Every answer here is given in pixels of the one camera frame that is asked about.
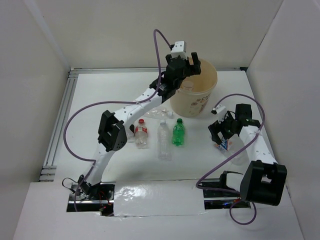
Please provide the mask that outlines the blue label clear bottle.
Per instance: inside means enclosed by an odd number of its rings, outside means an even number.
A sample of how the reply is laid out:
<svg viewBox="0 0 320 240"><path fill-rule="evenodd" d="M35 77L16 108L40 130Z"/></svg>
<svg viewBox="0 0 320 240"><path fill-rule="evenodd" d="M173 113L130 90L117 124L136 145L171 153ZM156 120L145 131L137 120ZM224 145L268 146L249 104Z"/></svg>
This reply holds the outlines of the blue label clear bottle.
<svg viewBox="0 0 320 240"><path fill-rule="evenodd" d="M245 145L242 142L242 140L237 136L233 135L230 139L221 138L221 144L218 145L214 143L214 146L226 157L229 158L233 154L235 154L237 151L239 151L241 148L243 148ZM230 160L232 164L235 164L237 166L243 165L247 162L248 155L245 151L242 151L237 156L235 156L233 159Z"/></svg>

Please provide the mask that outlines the green plastic bottle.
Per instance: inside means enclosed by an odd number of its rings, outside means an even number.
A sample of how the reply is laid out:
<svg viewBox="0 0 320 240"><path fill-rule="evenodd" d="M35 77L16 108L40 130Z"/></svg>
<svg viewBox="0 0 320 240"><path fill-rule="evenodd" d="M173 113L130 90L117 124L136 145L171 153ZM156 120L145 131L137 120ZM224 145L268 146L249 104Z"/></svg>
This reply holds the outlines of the green plastic bottle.
<svg viewBox="0 0 320 240"><path fill-rule="evenodd" d="M185 135L186 129L183 120L181 118L178 118L172 130L172 144L177 147L183 146L185 143Z"/></svg>

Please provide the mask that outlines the red cola label bottle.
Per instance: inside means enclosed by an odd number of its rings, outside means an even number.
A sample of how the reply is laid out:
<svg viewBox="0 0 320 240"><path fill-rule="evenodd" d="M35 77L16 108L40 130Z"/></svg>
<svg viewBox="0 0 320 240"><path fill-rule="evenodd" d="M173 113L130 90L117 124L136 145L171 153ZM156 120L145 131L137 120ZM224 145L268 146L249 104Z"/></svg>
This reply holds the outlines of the red cola label bottle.
<svg viewBox="0 0 320 240"><path fill-rule="evenodd" d="M144 119L139 119L134 130L135 145L138 149L145 149L148 146L148 129Z"/></svg>

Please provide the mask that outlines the black cap clear bottle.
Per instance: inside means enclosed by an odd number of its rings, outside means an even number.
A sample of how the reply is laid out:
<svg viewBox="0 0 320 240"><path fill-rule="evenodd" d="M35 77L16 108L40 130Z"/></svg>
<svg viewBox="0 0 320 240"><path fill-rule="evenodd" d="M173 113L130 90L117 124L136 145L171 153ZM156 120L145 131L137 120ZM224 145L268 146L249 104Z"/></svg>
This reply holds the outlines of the black cap clear bottle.
<svg viewBox="0 0 320 240"><path fill-rule="evenodd" d="M135 142L135 126L131 124L126 129L126 136L127 136L127 142L128 143L134 143Z"/></svg>

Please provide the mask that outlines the red cap red label bottle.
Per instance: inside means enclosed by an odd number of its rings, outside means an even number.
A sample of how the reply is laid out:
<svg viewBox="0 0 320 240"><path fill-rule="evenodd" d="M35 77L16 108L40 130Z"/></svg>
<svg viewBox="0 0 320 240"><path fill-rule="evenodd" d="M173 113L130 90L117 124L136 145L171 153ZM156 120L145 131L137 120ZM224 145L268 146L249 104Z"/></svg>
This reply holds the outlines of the red cap red label bottle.
<svg viewBox="0 0 320 240"><path fill-rule="evenodd" d="M180 88L187 92L192 92L194 90L194 83L192 81L184 80Z"/></svg>

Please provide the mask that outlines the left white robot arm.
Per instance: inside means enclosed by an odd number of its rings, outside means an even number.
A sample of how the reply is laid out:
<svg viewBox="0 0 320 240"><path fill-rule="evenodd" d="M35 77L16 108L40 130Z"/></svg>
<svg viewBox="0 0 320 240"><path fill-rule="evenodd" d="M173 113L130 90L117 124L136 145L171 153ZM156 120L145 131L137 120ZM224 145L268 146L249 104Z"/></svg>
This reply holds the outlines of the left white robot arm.
<svg viewBox="0 0 320 240"><path fill-rule="evenodd" d="M191 53L192 63L181 57L166 56L166 70L160 74L160 86L154 80L149 88L133 103L115 112L102 113L98 128L98 145L93 155L94 164L87 175L78 179L81 194L88 200L97 197L103 172L111 157L127 143L126 130L151 109L170 99L187 77L201 73L201 61Z"/></svg>

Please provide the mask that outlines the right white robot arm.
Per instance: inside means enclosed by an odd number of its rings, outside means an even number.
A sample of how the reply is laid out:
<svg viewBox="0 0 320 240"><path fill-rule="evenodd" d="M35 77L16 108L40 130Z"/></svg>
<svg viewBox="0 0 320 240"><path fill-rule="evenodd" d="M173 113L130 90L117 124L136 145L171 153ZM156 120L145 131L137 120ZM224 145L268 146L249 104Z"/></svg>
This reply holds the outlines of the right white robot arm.
<svg viewBox="0 0 320 240"><path fill-rule="evenodd" d="M252 118L249 104L237 104L232 115L225 106L217 105L211 111L217 120L209 125L211 139L218 145L237 135L245 149L249 165L240 182L240 197L247 202L277 206L279 205L285 182L287 168L278 164L271 155L262 135L262 126Z"/></svg>

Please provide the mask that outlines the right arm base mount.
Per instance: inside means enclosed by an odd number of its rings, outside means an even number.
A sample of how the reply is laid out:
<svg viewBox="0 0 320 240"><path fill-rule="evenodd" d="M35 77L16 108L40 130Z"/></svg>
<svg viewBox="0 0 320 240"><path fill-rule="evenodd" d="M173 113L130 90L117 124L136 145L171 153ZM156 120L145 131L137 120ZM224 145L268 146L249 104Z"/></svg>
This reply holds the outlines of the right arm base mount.
<svg viewBox="0 0 320 240"><path fill-rule="evenodd" d="M229 209L240 195L227 187L224 177L205 179L200 184L204 198L205 210Z"/></svg>

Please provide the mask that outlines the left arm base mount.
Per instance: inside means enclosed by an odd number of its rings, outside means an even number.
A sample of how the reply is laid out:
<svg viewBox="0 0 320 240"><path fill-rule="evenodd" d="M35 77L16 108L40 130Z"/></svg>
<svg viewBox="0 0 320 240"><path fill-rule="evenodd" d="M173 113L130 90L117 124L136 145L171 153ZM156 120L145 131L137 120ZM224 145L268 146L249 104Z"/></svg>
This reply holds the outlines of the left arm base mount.
<svg viewBox="0 0 320 240"><path fill-rule="evenodd" d="M76 202L77 212L98 212L104 217L114 216L114 193L115 184L102 182L97 193L93 196L86 196L82 190L76 195L70 191L66 211L76 212L74 201Z"/></svg>

